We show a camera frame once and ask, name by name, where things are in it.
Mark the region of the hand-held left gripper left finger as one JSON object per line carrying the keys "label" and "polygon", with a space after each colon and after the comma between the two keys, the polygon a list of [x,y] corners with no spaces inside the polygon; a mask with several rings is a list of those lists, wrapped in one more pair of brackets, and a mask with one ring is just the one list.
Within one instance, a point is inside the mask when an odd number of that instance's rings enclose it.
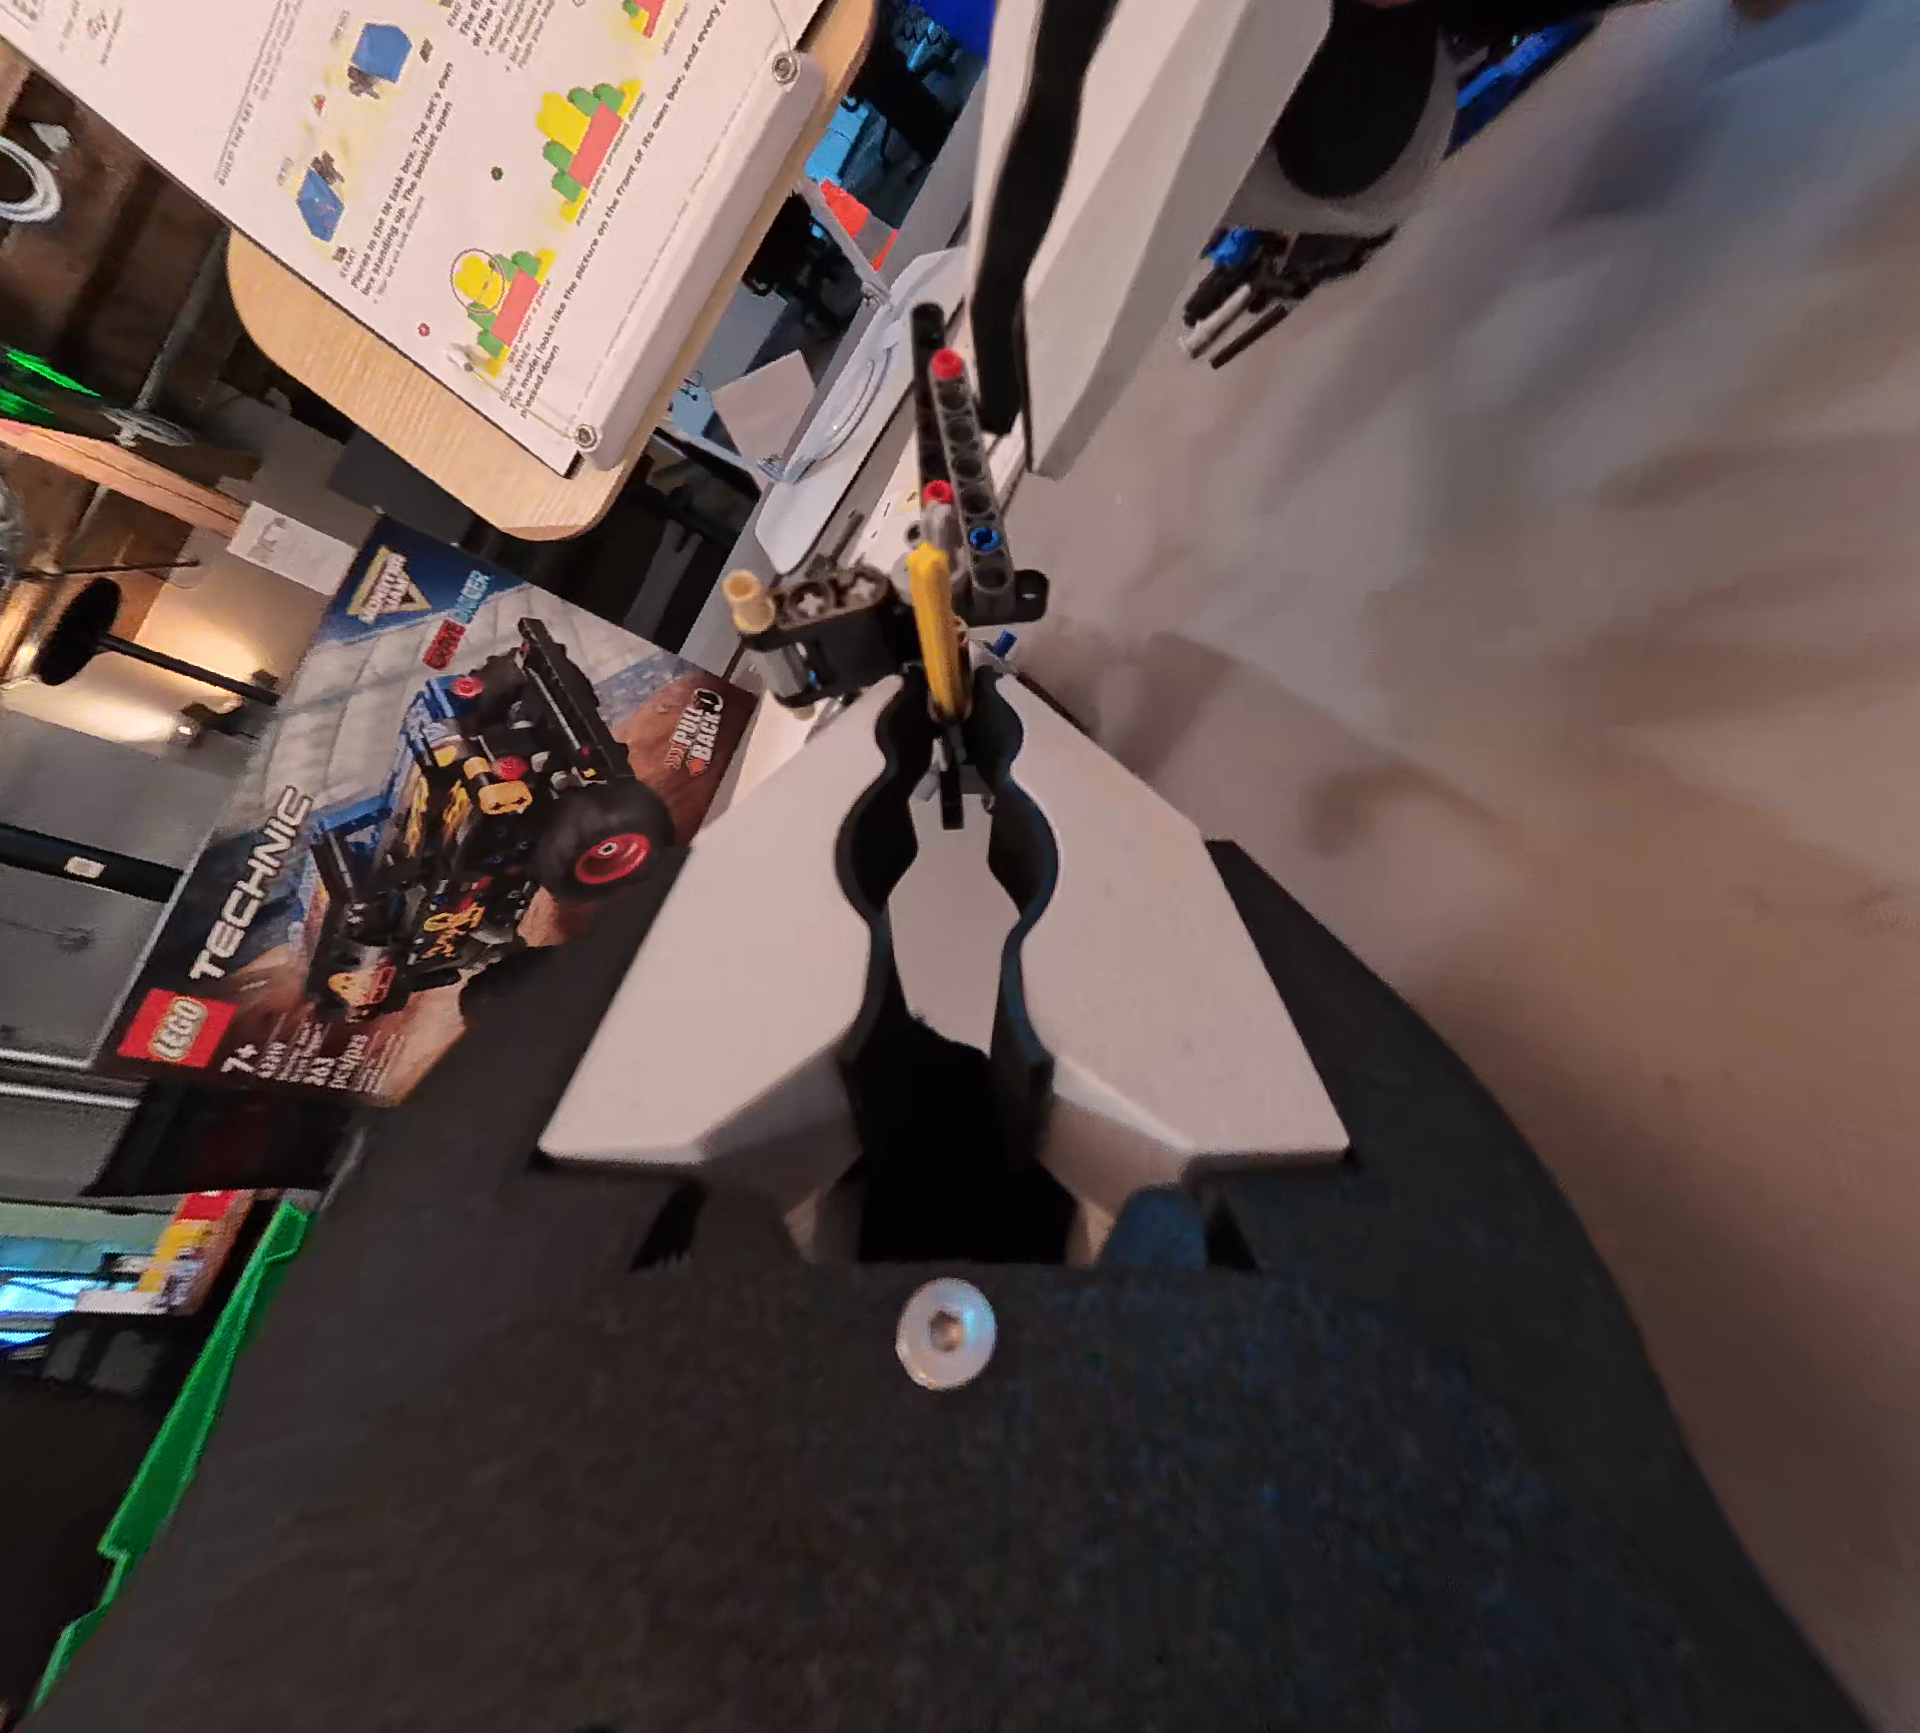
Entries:
{"label": "hand-held left gripper left finger", "polygon": [[703,828],[539,1134],[562,1167],[795,1208],[860,1156],[841,1052],[877,933],[919,852],[907,771],[862,691]]}

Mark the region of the green plastic bin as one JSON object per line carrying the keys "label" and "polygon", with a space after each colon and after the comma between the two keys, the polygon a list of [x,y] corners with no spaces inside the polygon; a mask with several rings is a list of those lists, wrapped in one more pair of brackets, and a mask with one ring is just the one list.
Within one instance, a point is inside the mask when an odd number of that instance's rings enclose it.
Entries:
{"label": "green plastic bin", "polygon": [[251,1254],[228,1295],[205,1343],[179,1384],[178,1397],[156,1431],[156,1438],[133,1473],[126,1494],[96,1542],[106,1576],[96,1604],[71,1619],[53,1642],[37,1678],[27,1713],[43,1708],[51,1691],[71,1669],[91,1634],[106,1624],[113,1602],[165,1531],[198,1475],[214,1427],[228,1404],[228,1389],[238,1360],[268,1313],[285,1269],[297,1256],[312,1225],[312,1212],[282,1199],[266,1220]]}

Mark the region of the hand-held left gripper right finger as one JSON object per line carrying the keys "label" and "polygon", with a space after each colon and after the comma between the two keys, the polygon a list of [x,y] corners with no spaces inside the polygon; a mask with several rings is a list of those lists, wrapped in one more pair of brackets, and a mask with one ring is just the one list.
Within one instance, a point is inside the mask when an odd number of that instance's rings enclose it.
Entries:
{"label": "hand-held left gripper right finger", "polygon": [[1020,682],[980,691],[1014,904],[992,1066],[1067,1192],[1332,1162],[1349,1134],[1200,830]]}

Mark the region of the scattered small lego pieces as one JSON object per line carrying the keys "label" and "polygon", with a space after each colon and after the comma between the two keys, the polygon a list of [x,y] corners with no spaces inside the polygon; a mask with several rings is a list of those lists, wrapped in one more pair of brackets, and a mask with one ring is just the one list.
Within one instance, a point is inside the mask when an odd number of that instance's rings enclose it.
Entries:
{"label": "scattered small lego pieces", "polygon": [[1315,289],[1356,276],[1396,231],[1216,231],[1203,271],[1180,307],[1182,352],[1220,369],[1269,335]]}

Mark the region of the lego set box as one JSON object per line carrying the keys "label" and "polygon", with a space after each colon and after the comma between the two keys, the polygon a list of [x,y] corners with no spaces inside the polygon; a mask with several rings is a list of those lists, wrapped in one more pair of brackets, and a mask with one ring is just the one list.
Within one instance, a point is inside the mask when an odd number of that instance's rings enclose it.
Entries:
{"label": "lego set box", "polygon": [[376,519],[107,1026],[107,1066],[397,1104],[683,852],[756,693]]}

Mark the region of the black lego beam assembly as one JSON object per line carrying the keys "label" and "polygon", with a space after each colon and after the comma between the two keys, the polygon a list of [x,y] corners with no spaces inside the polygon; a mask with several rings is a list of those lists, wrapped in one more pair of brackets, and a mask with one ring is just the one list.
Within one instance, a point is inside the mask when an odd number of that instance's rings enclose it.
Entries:
{"label": "black lego beam assembly", "polygon": [[722,577],[731,628],[787,711],[845,702],[889,673],[923,697],[935,745],[939,824],[964,824],[962,722],[971,712],[969,638],[1037,619],[1047,583],[1014,564],[992,450],[962,352],[933,301],[907,316],[914,483],[901,557],[830,557],[783,577]]}

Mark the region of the white instruction sheet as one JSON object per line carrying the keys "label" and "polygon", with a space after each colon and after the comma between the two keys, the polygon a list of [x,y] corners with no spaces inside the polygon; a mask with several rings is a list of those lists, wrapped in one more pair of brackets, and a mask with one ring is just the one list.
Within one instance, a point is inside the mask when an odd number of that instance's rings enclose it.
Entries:
{"label": "white instruction sheet", "polygon": [[828,0],[1,0],[4,38],[554,472],[607,465],[824,93]]}

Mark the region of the white stand base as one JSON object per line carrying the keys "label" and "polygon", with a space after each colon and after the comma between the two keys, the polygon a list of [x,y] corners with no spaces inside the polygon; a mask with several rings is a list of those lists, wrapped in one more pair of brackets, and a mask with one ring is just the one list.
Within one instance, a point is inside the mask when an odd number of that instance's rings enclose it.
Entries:
{"label": "white stand base", "polygon": [[776,571],[791,571],[804,562],[907,400],[915,307],[938,306],[939,317],[950,323],[968,284],[966,246],[948,246],[907,261],[882,288],[874,316],[857,331],[844,365],[828,379],[824,396],[766,473],[754,538]]}

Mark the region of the wooden display board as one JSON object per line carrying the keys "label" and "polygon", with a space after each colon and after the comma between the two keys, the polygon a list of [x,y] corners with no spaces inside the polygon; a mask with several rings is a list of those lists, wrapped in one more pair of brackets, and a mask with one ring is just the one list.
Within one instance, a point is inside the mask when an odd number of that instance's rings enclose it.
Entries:
{"label": "wooden display board", "polygon": [[821,0],[813,9],[786,58],[794,76],[780,84],[786,103],[774,112],[772,133],[762,135],[756,161],[726,208],[702,224],[703,246],[731,241],[703,268],[698,281],[703,304],[667,327],[675,353],[657,364],[653,383],[615,415],[614,438],[582,448],[568,472],[554,472],[526,451],[249,233],[230,227],[225,281],[235,313],[285,376],[382,440],[474,515],[532,539],[589,529],[665,423],[679,382],[696,368],[780,208],[810,186],[805,158],[872,48],[877,2]]}

